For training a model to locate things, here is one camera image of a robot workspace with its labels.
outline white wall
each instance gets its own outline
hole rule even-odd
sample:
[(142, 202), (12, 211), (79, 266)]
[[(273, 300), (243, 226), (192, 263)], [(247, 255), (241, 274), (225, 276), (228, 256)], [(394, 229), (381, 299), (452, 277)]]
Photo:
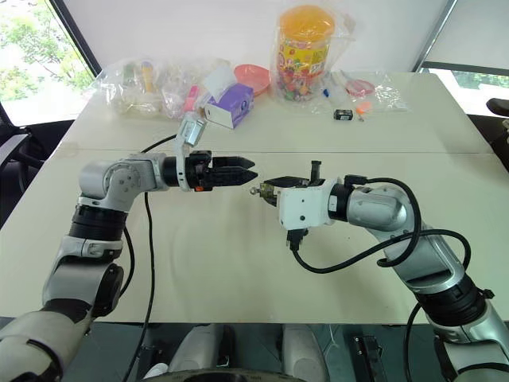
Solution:
[(460, 0), (427, 60), (509, 69), (509, 0)]
[[(65, 0), (105, 67), (123, 57), (222, 57), (268, 66), (281, 0)], [(446, 0), (343, 0), (356, 41), (340, 66), (409, 71)]]

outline black cable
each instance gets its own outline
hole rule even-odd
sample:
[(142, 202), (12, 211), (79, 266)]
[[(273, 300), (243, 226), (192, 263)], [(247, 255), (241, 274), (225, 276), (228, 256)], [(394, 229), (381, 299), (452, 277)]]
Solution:
[(421, 209), (419, 208), (419, 203), (417, 202), (417, 198), (412, 192), (412, 189), (398, 179), (393, 179), (391, 177), (374, 177), (372, 179), (368, 179), (367, 183), (391, 183), (398, 186), (403, 191), (405, 191), (414, 212), (414, 231), (411, 232), (411, 239), (405, 251), (394, 260), (379, 259), (376, 262), (380, 267), (394, 267), (395, 265), (399, 265), (408, 259), (408, 257), (414, 251), (415, 247), (417, 247), (422, 228)]
[(140, 338), (138, 340), (138, 344), (136, 345), (136, 349), (134, 351), (133, 357), (130, 360), (129, 368), (126, 371), (126, 374), (124, 375), (122, 382), (127, 382), (127, 379), (129, 378), (129, 375), (133, 369), (134, 363), (136, 362), (136, 358), (138, 357), (138, 353), (143, 345), (143, 340), (145, 339), (146, 330), (149, 326), (149, 320), (150, 320), (150, 314), (152, 313), (152, 305), (153, 305), (153, 295), (155, 292), (155, 278), (156, 278), (156, 271), (155, 271), (155, 256), (153, 252), (153, 236), (152, 236), (152, 230), (153, 230), (153, 223), (152, 223), (152, 213), (150, 212), (150, 205), (149, 205), (149, 194), (144, 193), (145, 197), (145, 208), (146, 208), (146, 215), (149, 219), (149, 246), (150, 246), (150, 297), (149, 297), (149, 306), (146, 310), (145, 315), (145, 321), (143, 322), (143, 329), (142, 334), (140, 335)]
[[(467, 246), (465, 246), (464, 258), (463, 258), (463, 268), (467, 271), (468, 265), (470, 264), (470, 259), (472, 258), (472, 253), (470, 249), (470, 245), (468, 241), (464, 239)], [(412, 375), (410, 374), (410, 332), (412, 330), (412, 325), (414, 324), (415, 316), (417, 316), (418, 311), (421, 309), (421, 304), (417, 303), (410, 316), (408, 317), (408, 321), (406, 322), (405, 333), (403, 334), (403, 369), (405, 370), (405, 378), (406, 382), (412, 382)]]
[(412, 330), (415, 316), (417, 316), (417, 313), (420, 309), (421, 304), (415, 304), (412, 312), (410, 313), (410, 316), (408, 317), (408, 321), (406, 322), (405, 334), (403, 334), (403, 368), (405, 369), (405, 378), (407, 382), (412, 382), (412, 375), (410, 374), (410, 362), (408, 360), (410, 354), (410, 331)]
[[(163, 143), (171, 141), (172, 139), (175, 139), (175, 138), (176, 138), (176, 135), (171, 135), (169, 137), (166, 137), (166, 138), (164, 138), (164, 139), (162, 139), (160, 141), (155, 142), (153, 145), (148, 146), (146, 149), (142, 150), (141, 152), (142, 153), (148, 153), (149, 151), (151, 151), (155, 147), (158, 147), (158, 146), (162, 145)], [(122, 382), (127, 382), (127, 379), (129, 378), (129, 375), (131, 374), (131, 372), (133, 370), (134, 363), (136, 362), (136, 358), (138, 357), (140, 349), (142, 348), (143, 340), (145, 339), (146, 330), (147, 330), (147, 328), (149, 326), (150, 315), (152, 313), (153, 296), (154, 296), (154, 293), (155, 293), (155, 279), (156, 279), (155, 254), (154, 254), (154, 250), (153, 250), (153, 222), (152, 222), (152, 212), (150, 211), (149, 194), (148, 193), (144, 193), (144, 198), (145, 198), (146, 215), (147, 215), (147, 218), (149, 220), (149, 246), (150, 246), (150, 296), (149, 296), (149, 305), (148, 305), (148, 307), (146, 309), (145, 321), (143, 322), (143, 327), (142, 327), (142, 334), (140, 334), (140, 338), (138, 340), (138, 344), (136, 345), (136, 349), (134, 351), (133, 357), (130, 360), (129, 367), (127, 368), (126, 374), (124, 374)], [(133, 245), (130, 242), (129, 232), (127, 232), (126, 229), (124, 230), (124, 234), (126, 235), (127, 245), (129, 246), (129, 251), (130, 251), (130, 254), (131, 254), (131, 269), (129, 271), (129, 276), (127, 277), (126, 285), (122, 289), (123, 291), (125, 291), (124, 289), (127, 289), (127, 287), (129, 286), (130, 277), (132, 278), (131, 272), (134, 273), (134, 249), (133, 249)]]
[(176, 134), (175, 134), (175, 135), (171, 135), (171, 136), (166, 137), (166, 138), (164, 138), (164, 139), (162, 139), (162, 140), (160, 140), (160, 141), (157, 141), (157, 142), (155, 142), (153, 145), (150, 145), (150, 146), (148, 146), (146, 149), (142, 150), (141, 152), (142, 152), (142, 153), (148, 153), (148, 152), (149, 152), (149, 151), (151, 151), (152, 149), (155, 149), (157, 146), (160, 146), (160, 145), (162, 145), (163, 143), (166, 143), (166, 142), (168, 142), (168, 141), (171, 141), (172, 139), (175, 139), (175, 138), (176, 138), (176, 136), (177, 136)]
[(133, 279), (135, 267), (134, 247), (133, 242), (130, 239), (129, 231), (127, 231), (127, 227), (124, 227), (124, 236), (126, 237), (127, 247), (129, 248), (130, 268), (126, 283), (120, 290), (120, 297), (122, 297), (122, 295), (126, 292), (127, 288), (129, 287), (130, 281)]
[[(413, 232), (408, 232), (408, 233), (404, 233), (403, 235), (396, 236), (396, 237), (394, 237), (392, 239), (389, 239), (387, 241), (383, 241), (382, 243), (377, 244), (374, 247), (371, 247), (371, 248), (367, 249), (366, 251), (364, 251), (362, 253), (359, 253), (358, 255), (356, 255), (356, 256), (348, 259), (348, 260), (343, 261), (342, 263), (339, 263), (337, 265), (333, 265), (331, 267), (326, 267), (326, 268), (315, 268), (315, 267), (312, 267), (309, 264), (307, 264), (299, 256), (298, 251), (292, 251), (292, 253), (293, 253), (293, 256), (295, 257), (296, 261), (304, 269), (306, 269), (307, 271), (310, 271), (312, 273), (318, 273), (318, 274), (322, 274), (323, 275), (323, 274), (332, 273), (332, 272), (344, 269), (346, 267), (349, 267), (352, 264), (355, 264), (355, 263), (359, 262), (360, 260), (368, 257), (369, 255), (372, 255), (372, 254), (374, 254), (374, 253), (376, 253), (378, 251), (381, 251), (382, 249), (387, 248), (387, 247), (389, 247), (389, 246), (391, 246), (393, 244), (399, 243), (402, 240), (408, 239), (413, 234), (414, 234)], [(467, 239), (463, 235), (459, 234), (458, 232), (449, 231), (448, 229), (426, 229), (424, 231), (420, 231), (419, 232), (419, 236), (430, 236), (430, 235), (451, 236), (451, 237), (453, 237), (455, 239), (458, 239), (463, 244), (463, 247), (464, 247), (464, 261), (467, 263), (467, 266), (468, 266), (468, 264), (470, 263), (470, 258), (472, 256), (472, 250), (470, 248), (470, 244), (468, 243)]]

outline orange lid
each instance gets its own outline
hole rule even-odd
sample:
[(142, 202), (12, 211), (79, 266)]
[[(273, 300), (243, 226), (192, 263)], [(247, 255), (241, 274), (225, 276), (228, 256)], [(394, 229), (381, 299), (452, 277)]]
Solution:
[(331, 36), (336, 28), (334, 18), (319, 6), (296, 6), (279, 18), (285, 37), (301, 42), (316, 42)]

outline purple tissue box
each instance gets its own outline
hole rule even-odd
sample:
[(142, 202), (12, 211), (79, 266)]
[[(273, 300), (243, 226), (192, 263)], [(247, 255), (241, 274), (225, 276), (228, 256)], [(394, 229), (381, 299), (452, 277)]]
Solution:
[(205, 117), (211, 122), (234, 129), (253, 107), (253, 89), (242, 84), (231, 86), (220, 101), (205, 105)]

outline plastic bag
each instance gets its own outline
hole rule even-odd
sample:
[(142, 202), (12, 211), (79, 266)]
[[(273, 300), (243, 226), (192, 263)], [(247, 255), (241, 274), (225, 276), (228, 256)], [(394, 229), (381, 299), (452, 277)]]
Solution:
[(306, 108), (311, 99), (322, 96), (323, 76), (351, 40), (344, 17), (331, 4), (291, 1), (282, 9), (271, 65), (272, 91), (279, 99)]
[(105, 68), (94, 86), (106, 103), (119, 114), (133, 112), (146, 117), (184, 114), (190, 92), (198, 98), (199, 84), (207, 74), (226, 61), (217, 59), (155, 60), (125, 59)]
[(408, 111), (408, 105), (390, 77), (377, 72), (335, 72), (354, 105), (357, 114)]

